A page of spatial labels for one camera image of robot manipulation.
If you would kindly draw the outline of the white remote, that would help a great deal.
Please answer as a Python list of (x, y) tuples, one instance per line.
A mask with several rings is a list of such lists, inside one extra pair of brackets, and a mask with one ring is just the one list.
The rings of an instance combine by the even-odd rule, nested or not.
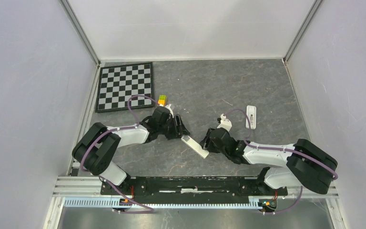
[(208, 157), (209, 152), (207, 150), (204, 150), (201, 145), (190, 136), (184, 135), (181, 137), (181, 140), (203, 159), (206, 159)]

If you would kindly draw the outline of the white remote control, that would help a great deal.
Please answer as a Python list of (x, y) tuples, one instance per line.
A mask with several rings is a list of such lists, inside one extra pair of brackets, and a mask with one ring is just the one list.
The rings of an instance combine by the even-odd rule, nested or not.
[(247, 129), (255, 130), (256, 129), (256, 112), (257, 108), (253, 105), (248, 105), (246, 107), (246, 116), (249, 119), (249, 122), (245, 122), (245, 127)]

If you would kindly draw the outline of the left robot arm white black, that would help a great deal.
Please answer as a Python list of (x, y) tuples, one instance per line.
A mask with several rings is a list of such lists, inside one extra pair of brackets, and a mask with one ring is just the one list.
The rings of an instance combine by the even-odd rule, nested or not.
[(190, 132), (184, 126), (181, 116), (169, 107), (159, 106), (153, 114), (131, 126), (107, 127), (94, 123), (72, 150), (72, 157), (80, 168), (94, 176), (112, 183), (118, 194), (126, 194), (131, 188), (129, 175), (113, 162), (119, 147), (146, 144), (159, 135), (166, 139), (177, 139)]

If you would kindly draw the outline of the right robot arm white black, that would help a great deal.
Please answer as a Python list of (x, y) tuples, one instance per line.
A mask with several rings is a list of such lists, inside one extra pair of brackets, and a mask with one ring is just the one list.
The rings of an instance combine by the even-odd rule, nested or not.
[(338, 178), (338, 162), (307, 139), (288, 145), (263, 145), (236, 140), (223, 128), (210, 128), (200, 146), (210, 153), (223, 154), (235, 164), (267, 165), (256, 182), (257, 191), (263, 195), (287, 186), (304, 186), (327, 194)]

